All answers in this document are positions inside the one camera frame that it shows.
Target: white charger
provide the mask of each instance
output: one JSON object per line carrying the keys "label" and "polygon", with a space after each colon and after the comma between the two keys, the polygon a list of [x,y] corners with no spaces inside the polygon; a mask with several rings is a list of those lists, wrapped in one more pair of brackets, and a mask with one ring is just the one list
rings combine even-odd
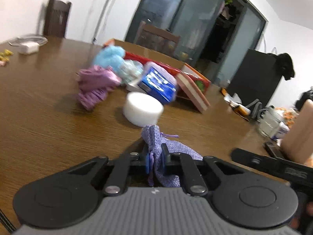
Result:
{"label": "white charger", "polygon": [[24,42],[18,47],[18,52],[23,55],[30,55],[39,51],[37,42]]}

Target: blue shiny package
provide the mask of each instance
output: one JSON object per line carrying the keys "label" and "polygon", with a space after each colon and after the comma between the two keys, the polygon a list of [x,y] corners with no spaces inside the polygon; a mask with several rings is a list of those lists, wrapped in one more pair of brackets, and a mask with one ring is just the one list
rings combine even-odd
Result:
{"label": "blue shiny package", "polygon": [[153,67],[143,76],[138,86],[163,105],[170,103],[175,98],[175,86],[168,82],[162,74]]}

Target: white cylinder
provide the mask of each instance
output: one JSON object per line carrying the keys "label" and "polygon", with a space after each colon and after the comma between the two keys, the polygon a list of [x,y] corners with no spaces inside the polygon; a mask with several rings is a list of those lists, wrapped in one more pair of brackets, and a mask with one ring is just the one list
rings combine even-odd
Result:
{"label": "white cylinder", "polygon": [[126,96],[123,114],[134,125],[154,125],[163,112],[163,105],[150,95],[131,92]]}

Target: blue fluffy object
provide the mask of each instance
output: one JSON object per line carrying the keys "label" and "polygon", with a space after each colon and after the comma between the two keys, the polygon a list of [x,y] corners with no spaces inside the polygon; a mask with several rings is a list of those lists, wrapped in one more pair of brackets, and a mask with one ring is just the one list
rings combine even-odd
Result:
{"label": "blue fluffy object", "polygon": [[96,55],[92,64],[99,65],[103,68],[111,66],[115,72],[119,70],[119,67],[124,62],[125,50],[121,47],[108,46]]}

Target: wooden chair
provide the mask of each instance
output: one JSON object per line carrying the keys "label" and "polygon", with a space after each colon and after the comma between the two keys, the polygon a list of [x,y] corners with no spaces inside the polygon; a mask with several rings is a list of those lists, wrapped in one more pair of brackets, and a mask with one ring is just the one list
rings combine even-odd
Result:
{"label": "wooden chair", "polygon": [[72,3],[59,0],[49,0],[43,34],[65,37],[67,20]]}
{"label": "wooden chair", "polygon": [[180,36],[141,21],[134,44],[173,56]]}

